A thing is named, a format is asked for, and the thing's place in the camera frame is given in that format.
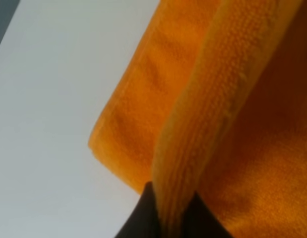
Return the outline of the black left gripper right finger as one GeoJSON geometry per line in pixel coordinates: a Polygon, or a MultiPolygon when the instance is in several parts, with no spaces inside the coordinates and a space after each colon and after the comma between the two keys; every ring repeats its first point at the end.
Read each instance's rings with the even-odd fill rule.
{"type": "Polygon", "coordinates": [[[185,238],[232,238],[205,206],[197,193],[194,194],[184,213],[185,238]]]}

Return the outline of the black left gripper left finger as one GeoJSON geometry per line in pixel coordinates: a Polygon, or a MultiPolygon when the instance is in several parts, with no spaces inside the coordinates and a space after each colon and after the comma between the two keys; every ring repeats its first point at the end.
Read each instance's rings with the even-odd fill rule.
{"type": "Polygon", "coordinates": [[[161,230],[152,182],[148,182],[133,212],[116,238],[160,238],[161,230]]]}

